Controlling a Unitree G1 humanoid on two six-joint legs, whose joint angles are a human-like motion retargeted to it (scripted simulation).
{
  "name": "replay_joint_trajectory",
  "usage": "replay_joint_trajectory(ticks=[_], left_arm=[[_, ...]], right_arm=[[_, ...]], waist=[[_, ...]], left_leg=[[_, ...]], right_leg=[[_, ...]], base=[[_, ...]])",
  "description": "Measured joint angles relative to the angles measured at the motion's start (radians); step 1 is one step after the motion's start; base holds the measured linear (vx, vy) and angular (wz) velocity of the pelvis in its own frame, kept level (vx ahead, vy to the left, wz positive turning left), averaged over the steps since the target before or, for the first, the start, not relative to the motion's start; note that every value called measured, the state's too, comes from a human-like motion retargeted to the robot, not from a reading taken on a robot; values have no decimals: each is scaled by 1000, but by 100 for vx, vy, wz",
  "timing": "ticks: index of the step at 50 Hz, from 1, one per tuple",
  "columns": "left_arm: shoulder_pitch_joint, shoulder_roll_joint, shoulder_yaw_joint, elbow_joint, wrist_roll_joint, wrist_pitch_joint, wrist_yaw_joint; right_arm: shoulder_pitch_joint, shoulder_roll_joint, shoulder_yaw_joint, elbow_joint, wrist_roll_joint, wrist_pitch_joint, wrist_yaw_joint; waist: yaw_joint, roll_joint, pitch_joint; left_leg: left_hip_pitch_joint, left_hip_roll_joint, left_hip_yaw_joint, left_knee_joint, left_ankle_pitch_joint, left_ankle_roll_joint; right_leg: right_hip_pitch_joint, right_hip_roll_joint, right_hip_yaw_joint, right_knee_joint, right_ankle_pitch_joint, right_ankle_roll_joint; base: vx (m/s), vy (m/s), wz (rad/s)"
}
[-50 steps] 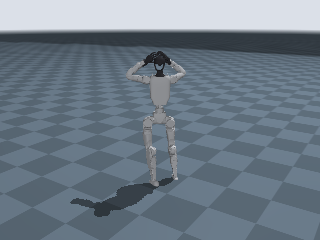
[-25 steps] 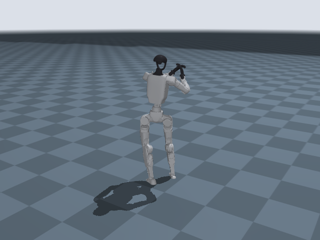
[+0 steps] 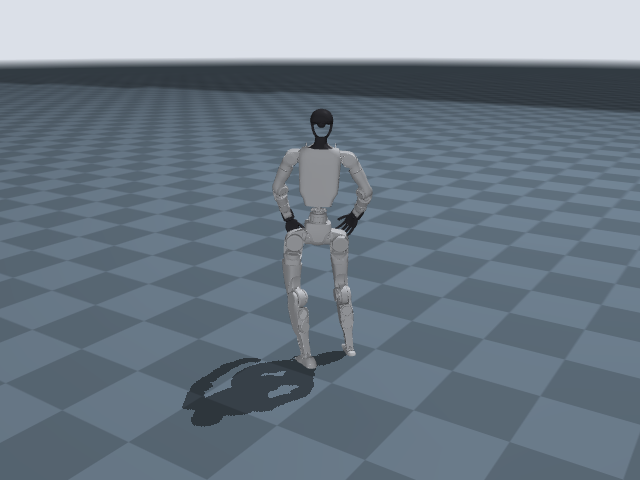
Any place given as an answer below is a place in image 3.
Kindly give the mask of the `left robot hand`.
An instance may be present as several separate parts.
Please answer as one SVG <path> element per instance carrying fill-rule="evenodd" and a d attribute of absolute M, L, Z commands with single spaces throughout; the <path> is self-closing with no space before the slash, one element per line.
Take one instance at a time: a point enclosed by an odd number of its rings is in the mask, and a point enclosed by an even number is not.
<path fill-rule="evenodd" d="M 287 219 L 285 219 L 285 218 L 284 218 L 284 216 L 283 216 L 283 214 L 281 213 L 281 215 L 282 215 L 282 217 L 283 217 L 283 220 L 284 220 L 284 221 L 286 221 L 286 231 L 287 231 L 287 233 L 288 233 L 289 231 L 291 231 L 291 230 L 298 229 L 298 228 L 299 228 L 299 226 L 300 226 L 301 228 L 305 228 L 301 223 L 297 222 L 297 220 L 296 220 L 296 219 L 294 219 L 294 214 L 293 214 L 293 212 L 292 212 L 291 208 L 290 208 L 290 212 L 291 212 L 291 214 L 292 214 L 292 217 L 289 217 L 289 218 L 287 218 Z"/>

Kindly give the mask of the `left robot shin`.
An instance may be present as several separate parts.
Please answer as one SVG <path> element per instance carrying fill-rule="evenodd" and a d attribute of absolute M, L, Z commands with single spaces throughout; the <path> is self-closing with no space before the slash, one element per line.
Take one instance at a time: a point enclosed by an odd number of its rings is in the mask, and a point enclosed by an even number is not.
<path fill-rule="evenodd" d="M 291 325 L 297 336 L 301 358 L 311 356 L 309 344 L 309 312 L 307 307 L 299 308 L 298 297 L 295 292 L 288 294 L 288 311 Z"/>

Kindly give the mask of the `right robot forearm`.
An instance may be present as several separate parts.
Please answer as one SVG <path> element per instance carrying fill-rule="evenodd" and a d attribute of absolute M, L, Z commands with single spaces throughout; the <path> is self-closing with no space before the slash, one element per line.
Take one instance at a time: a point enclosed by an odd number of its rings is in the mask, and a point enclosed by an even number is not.
<path fill-rule="evenodd" d="M 365 210 L 367 209 L 367 205 L 370 203 L 371 199 L 372 199 L 372 194 L 364 200 L 359 199 L 357 197 L 357 201 L 356 201 L 356 204 L 354 205 L 354 209 L 352 213 L 358 218 L 358 216 L 361 213 L 365 212 Z"/>

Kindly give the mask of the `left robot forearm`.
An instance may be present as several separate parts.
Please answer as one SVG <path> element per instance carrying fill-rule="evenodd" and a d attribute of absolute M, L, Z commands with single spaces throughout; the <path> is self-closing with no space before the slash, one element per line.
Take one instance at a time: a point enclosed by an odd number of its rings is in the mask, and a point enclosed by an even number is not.
<path fill-rule="evenodd" d="M 285 196 L 278 196 L 274 191 L 273 191 L 273 195 L 274 195 L 275 201 L 277 202 L 279 210 L 283 214 L 284 218 L 287 219 L 289 217 L 292 217 L 292 214 L 290 212 L 288 195 L 286 194 Z"/>

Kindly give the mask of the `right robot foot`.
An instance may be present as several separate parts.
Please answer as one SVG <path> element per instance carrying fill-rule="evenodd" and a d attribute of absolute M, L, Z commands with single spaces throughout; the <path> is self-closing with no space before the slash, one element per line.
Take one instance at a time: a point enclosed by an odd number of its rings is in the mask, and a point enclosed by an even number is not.
<path fill-rule="evenodd" d="M 341 346 L 342 346 L 343 350 L 345 351 L 345 353 L 346 353 L 348 356 L 355 356 L 355 355 L 356 355 L 355 350 L 354 350 L 354 351 L 351 351 L 351 347 L 349 347 L 349 351 L 346 351 L 346 349 L 345 349 L 345 344 L 342 344 Z M 353 348 L 353 349 L 354 349 L 354 348 Z"/>

